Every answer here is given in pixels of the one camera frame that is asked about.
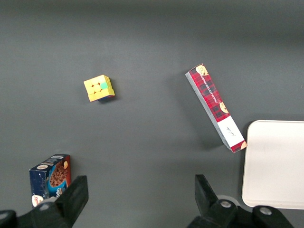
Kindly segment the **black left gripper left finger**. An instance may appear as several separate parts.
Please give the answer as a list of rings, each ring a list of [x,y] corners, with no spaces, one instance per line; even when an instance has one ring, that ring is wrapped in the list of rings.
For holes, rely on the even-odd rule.
[[[88,199],[87,176],[77,176],[56,200],[44,200],[20,217],[17,217],[13,210],[2,210],[0,226],[2,228],[71,228]]]

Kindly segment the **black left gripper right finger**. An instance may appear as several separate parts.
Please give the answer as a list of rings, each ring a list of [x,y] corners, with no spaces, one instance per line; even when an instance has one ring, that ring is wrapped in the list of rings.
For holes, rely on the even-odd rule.
[[[290,221],[276,208],[255,206],[251,211],[228,199],[219,199],[206,177],[195,176],[195,200],[200,216],[189,228],[292,228]]]

